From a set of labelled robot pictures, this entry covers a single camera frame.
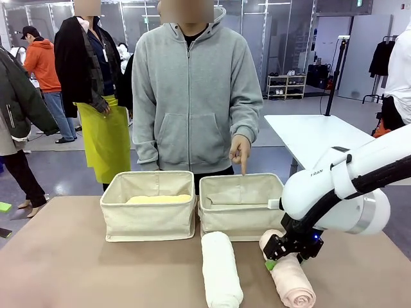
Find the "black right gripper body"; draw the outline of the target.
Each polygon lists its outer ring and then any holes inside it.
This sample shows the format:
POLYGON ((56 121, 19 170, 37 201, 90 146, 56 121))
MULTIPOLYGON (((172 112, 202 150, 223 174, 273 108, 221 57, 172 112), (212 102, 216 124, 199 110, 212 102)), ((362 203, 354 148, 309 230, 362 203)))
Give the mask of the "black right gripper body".
POLYGON ((286 233, 281 239, 282 256, 296 253, 300 259, 315 258, 324 241, 323 231, 314 228, 299 228, 296 221, 282 221, 286 233))

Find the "person's left hand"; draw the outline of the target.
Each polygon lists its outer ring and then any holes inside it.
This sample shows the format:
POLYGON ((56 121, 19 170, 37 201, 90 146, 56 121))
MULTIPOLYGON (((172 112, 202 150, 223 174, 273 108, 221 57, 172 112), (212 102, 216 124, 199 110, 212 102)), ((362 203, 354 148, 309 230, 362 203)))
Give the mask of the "person's left hand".
POLYGON ((229 158, 234 164, 241 166, 241 174, 247 173, 247 161, 251 153, 251 143, 243 135, 235 135, 232 138, 229 158))

